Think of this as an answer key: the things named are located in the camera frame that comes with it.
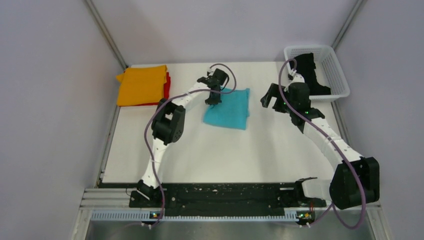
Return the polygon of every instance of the gray floor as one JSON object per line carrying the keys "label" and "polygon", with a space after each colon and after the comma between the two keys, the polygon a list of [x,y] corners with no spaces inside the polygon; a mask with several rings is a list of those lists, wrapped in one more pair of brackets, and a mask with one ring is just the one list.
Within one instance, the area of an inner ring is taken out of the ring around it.
{"label": "gray floor", "polygon": [[[358,212],[344,211],[347,223],[358,220]],[[86,240],[106,240],[128,222],[92,221]],[[307,228],[278,225],[273,222],[162,222],[156,228],[132,225],[119,230],[108,240],[374,240],[366,219],[357,230],[344,228],[330,212],[319,224]]]}

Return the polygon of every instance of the turquoise towel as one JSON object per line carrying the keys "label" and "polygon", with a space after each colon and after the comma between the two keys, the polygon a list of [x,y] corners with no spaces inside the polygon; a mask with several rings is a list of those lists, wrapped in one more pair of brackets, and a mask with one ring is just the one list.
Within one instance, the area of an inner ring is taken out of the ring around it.
{"label": "turquoise towel", "polygon": [[212,126],[246,130],[249,117],[250,89],[235,90],[221,95],[221,103],[211,105],[204,113],[203,122]]}

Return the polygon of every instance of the black cloth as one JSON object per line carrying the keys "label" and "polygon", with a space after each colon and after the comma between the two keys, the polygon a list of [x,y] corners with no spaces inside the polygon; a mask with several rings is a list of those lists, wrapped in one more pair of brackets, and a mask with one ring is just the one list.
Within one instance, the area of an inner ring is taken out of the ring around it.
{"label": "black cloth", "polygon": [[[305,83],[309,87],[310,95],[331,95],[331,89],[328,86],[320,85],[315,74],[314,54],[305,53],[295,57],[297,61],[296,72],[305,79]],[[293,69],[295,63],[290,61],[290,67]]]}

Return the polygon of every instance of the stack of folded cloth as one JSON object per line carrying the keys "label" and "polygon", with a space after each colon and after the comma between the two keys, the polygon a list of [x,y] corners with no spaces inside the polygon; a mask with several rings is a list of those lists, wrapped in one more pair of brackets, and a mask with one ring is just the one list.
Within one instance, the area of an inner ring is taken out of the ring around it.
{"label": "stack of folded cloth", "polygon": [[157,105],[162,98],[169,98],[171,78],[167,66],[129,67],[116,76],[120,82],[116,104],[125,106]]}

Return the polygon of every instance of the white table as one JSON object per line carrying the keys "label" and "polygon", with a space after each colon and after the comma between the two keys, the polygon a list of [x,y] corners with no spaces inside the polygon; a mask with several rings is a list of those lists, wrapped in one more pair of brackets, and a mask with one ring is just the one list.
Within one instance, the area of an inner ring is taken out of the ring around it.
{"label": "white table", "polygon": [[[168,64],[170,95],[186,92],[206,75],[212,63]],[[301,178],[331,179],[333,170],[320,150],[291,123],[288,114],[263,108],[260,99],[278,82],[282,62],[231,62],[237,89],[250,88],[247,130],[210,126],[202,122],[208,106],[199,104],[186,113],[184,133],[167,150],[160,171],[164,183],[269,183]],[[318,82],[322,74],[316,71]],[[230,78],[228,88],[233,87]],[[282,84],[288,83],[287,71]],[[330,126],[339,129],[330,102],[313,102]],[[121,107],[103,183],[136,183],[146,169],[149,153],[143,132],[156,106]],[[152,131],[148,133],[152,143]]]}

